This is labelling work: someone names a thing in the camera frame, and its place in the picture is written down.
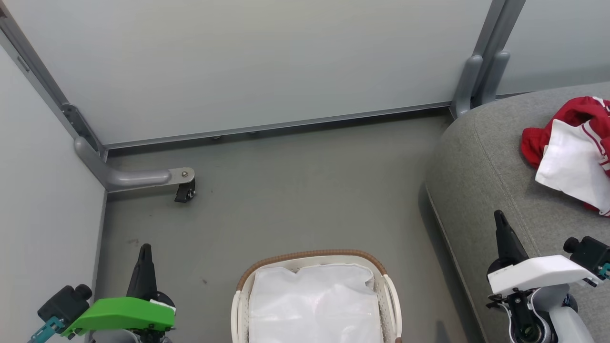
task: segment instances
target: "white cloth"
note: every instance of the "white cloth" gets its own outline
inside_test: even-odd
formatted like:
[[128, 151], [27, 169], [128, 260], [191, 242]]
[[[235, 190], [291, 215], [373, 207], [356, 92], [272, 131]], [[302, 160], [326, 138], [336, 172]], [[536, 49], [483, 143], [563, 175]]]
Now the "white cloth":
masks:
[[383, 343], [373, 273], [354, 264], [258, 271], [249, 342]]
[[610, 215], [610, 178], [600, 166], [603, 156], [581, 126], [553, 120], [551, 138], [536, 181], [589, 203]]

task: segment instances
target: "gray sofa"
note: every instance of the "gray sofa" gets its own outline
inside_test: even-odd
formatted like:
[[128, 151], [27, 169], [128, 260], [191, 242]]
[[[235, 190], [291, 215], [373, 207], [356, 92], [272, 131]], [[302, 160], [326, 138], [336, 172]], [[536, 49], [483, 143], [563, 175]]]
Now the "gray sofa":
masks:
[[[610, 220], [534, 180], [520, 152], [521, 133], [543, 127], [577, 96], [610, 99], [610, 82], [559, 88], [477, 107], [444, 133], [426, 187], [457, 270], [488, 343], [507, 343], [506, 315], [485, 307], [489, 264], [497, 258], [493, 212], [501, 209], [530, 257], [563, 253], [565, 240], [592, 236], [610, 244]], [[579, 314], [595, 342], [610, 342], [610, 284], [573, 285]]]

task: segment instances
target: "white laundry basket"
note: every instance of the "white laundry basket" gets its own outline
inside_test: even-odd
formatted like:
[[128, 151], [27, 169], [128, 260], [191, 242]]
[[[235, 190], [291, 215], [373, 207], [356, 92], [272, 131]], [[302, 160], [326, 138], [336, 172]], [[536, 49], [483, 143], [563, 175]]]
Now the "white laundry basket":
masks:
[[248, 343], [248, 303], [256, 271], [264, 268], [284, 267], [297, 272], [302, 267], [323, 264], [358, 264], [373, 272], [379, 303], [379, 316], [384, 343], [401, 343], [403, 320], [400, 303], [392, 279], [383, 265], [360, 250], [316, 250], [264, 259], [252, 265], [237, 284], [237, 292], [231, 305], [231, 336], [233, 343]]

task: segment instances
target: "white stripe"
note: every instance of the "white stripe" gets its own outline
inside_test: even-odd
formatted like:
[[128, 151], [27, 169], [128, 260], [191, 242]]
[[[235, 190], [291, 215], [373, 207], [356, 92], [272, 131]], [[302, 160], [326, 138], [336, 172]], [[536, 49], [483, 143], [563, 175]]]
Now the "white stripe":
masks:
[[596, 96], [592, 96], [594, 100], [601, 104], [602, 107], [606, 108], [606, 104], [604, 103], [604, 99], [598, 98]]
[[591, 137], [593, 137], [593, 139], [595, 139], [597, 144], [599, 144], [600, 149], [601, 149], [601, 154], [605, 156], [606, 150], [604, 149], [604, 146], [601, 144], [601, 137], [597, 133], [595, 133], [595, 131], [593, 131], [593, 129], [591, 128], [590, 122], [591, 122], [590, 120], [587, 120], [587, 122], [585, 124], [583, 124], [583, 127], [585, 128], [586, 132], [588, 132], [591, 135]]

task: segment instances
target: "black caster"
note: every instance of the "black caster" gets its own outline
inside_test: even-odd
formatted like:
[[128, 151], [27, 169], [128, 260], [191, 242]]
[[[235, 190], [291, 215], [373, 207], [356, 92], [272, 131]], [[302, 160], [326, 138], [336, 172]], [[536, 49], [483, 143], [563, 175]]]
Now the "black caster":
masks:
[[178, 203], [186, 203], [195, 196], [195, 179], [193, 181], [178, 185], [178, 191], [176, 192], [176, 198], [174, 201]]

